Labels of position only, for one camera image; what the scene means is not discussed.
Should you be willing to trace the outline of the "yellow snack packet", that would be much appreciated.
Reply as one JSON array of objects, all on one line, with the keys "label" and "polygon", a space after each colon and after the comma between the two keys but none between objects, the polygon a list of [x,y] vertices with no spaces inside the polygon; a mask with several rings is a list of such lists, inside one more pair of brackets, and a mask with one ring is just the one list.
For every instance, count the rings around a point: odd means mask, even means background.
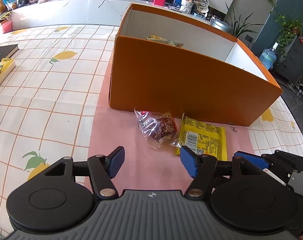
[{"label": "yellow snack packet", "polygon": [[172,143],[175,154],[180,155],[180,148],[187,146],[196,155],[211,155],[220,161],[228,160],[226,130],[183,115],[178,139]]}]

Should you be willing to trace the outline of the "dark cabinet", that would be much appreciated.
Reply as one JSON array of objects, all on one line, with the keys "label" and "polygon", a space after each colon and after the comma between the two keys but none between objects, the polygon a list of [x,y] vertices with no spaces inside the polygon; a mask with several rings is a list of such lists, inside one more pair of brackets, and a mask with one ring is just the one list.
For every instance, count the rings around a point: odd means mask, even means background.
[{"label": "dark cabinet", "polygon": [[285,58],[274,67],[275,72],[295,84],[303,74],[303,44],[296,38]]}]

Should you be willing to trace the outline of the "white tv console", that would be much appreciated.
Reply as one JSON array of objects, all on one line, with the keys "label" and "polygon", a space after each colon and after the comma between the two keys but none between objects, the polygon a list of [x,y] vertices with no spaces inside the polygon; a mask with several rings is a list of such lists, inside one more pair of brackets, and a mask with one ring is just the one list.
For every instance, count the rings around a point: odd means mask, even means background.
[{"label": "white tv console", "polygon": [[189,24],[214,31],[209,21],[166,7],[136,0],[53,0],[32,4],[11,12],[13,30],[43,27],[48,25],[112,25],[119,27],[130,8],[146,12],[173,16]]}]

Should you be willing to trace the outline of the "pink table mat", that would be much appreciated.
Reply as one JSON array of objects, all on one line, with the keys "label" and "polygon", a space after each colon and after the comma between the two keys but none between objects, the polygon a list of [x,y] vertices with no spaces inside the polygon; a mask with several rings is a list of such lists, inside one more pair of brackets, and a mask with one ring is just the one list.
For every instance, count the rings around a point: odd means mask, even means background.
[{"label": "pink table mat", "polygon": [[134,112],[109,107],[111,63],[100,62],[96,73],[104,78],[93,117],[88,156],[109,155],[117,146],[124,147],[124,163],[112,180],[119,193],[124,189],[185,191],[191,178],[175,154],[177,148],[168,141],[159,144],[145,137]]}]

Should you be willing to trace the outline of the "orange cardboard box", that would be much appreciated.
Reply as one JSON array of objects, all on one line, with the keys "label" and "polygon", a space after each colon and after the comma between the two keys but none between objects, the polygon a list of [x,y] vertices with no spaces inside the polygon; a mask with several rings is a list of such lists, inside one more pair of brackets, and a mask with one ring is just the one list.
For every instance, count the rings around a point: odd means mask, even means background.
[{"label": "orange cardboard box", "polygon": [[[115,37],[109,106],[249,126],[282,89],[239,39],[130,8]],[[147,40],[156,35],[181,48]]]}]

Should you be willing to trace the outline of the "silver trash can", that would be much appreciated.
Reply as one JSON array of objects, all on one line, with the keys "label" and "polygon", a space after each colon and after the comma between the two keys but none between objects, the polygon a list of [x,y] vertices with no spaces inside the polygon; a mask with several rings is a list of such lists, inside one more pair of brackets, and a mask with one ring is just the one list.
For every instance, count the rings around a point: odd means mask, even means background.
[{"label": "silver trash can", "polygon": [[210,25],[228,34],[232,35],[233,33],[233,28],[228,23],[221,21],[220,19],[211,19]]}]

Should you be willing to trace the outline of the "red snack bar wrapper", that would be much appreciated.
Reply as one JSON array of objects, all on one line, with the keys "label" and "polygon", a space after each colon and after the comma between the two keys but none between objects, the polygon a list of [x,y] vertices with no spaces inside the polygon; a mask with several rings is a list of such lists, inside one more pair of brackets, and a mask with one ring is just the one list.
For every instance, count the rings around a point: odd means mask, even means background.
[{"label": "red snack bar wrapper", "polygon": [[149,35],[147,37],[147,40],[154,41],[154,42],[160,42],[160,43],[167,43],[168,42],[167,39],[156,36],[156,35]]}]

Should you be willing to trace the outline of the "yellow tissue pack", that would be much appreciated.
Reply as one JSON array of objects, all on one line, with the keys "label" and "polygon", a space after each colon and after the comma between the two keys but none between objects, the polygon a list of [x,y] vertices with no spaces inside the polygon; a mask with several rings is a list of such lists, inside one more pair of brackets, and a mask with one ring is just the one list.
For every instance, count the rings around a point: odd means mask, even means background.
[{"label": "yellow tissue pack", "polygon": [[3,58],[0,61],[0,84],[8,76],[8,74],[15,68],[15,59]]}]

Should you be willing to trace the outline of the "potted green plant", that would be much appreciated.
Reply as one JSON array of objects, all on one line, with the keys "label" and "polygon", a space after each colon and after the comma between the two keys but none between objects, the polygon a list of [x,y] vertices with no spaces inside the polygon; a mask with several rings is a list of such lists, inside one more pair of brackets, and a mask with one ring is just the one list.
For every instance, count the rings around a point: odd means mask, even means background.
[{"label": "potted green plant", "polygon": [[228,6],[227,4],[225,5],[227,9],[226,15],[229,16],[230,18],[229,26],[232,28],[232,36],[239,38],[241,35],[245,33],[257,33],[257,31],[252,30],[250,28],[255,26],[263,26],[262,23],[249,22],[254,12],[252,12],[250,15],[248,15],[245,18],[242,18],[241,14],[237,17],[233,5],[230,6]]}]

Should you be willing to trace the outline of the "blue water bottle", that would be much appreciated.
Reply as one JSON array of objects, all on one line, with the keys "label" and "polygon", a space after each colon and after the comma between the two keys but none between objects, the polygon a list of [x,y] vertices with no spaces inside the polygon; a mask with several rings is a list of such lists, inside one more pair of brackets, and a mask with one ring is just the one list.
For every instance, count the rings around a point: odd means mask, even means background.
[{"label": "blue water bottle", "polygon": [[270,49],[267,48],[264,51],[262,51],[262,54],[259,57],[259,61],[264,65],[264,67],[267,70],[273,67],[273,64],[277,59],[276,50],[278,45],[279,44],[275,42],[272,48]]}]

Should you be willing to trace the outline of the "clear red pastry packet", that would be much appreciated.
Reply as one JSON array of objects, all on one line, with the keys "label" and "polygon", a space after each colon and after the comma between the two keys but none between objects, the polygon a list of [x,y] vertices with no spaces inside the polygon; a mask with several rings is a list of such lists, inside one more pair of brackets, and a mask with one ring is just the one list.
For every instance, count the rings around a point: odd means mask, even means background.
[{"label": "clear red pastry packet", "polygon": [[176,146],[179,131],[170,112],[153,113],[134,109],[137,124],[147,143],[154,149]]}]

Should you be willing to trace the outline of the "hanging vine plant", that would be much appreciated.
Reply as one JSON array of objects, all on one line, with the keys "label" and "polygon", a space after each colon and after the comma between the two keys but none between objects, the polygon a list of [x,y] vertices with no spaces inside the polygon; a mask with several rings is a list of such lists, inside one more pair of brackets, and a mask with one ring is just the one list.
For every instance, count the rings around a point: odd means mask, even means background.
[{"label": "hanging vine plant", "polygon": [[287,55],[286,48],[303,29],[303,16],[300,0],[268,0],[271,5],[269,16],[262,27],[252,50],[257,55],[278,43],[276,53],[279,57]]}]

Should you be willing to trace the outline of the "grey triangular snack packet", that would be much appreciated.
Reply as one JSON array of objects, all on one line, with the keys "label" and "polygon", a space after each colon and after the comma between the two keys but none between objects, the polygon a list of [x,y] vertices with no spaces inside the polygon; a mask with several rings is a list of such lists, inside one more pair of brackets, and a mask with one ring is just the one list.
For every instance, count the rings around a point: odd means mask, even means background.
[{"label": "grey triangular snack packet", "polygon": [[167,44],[170,45],[170,46],[173,46],[173,47],[177,47],[177,48],[181,48],[184,45],[182,42],[172,41],[172,40],[168,40]]}]

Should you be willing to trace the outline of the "pink storage box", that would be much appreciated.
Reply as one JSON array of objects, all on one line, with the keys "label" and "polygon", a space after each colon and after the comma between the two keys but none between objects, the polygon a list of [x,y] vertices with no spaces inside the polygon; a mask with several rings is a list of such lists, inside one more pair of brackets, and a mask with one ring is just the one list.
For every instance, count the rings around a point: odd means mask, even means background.
[{"label": "pink storage box", "polygon": [[6,34],[13,31],[12,20],[5,20],[1,22],[2,33]]}]

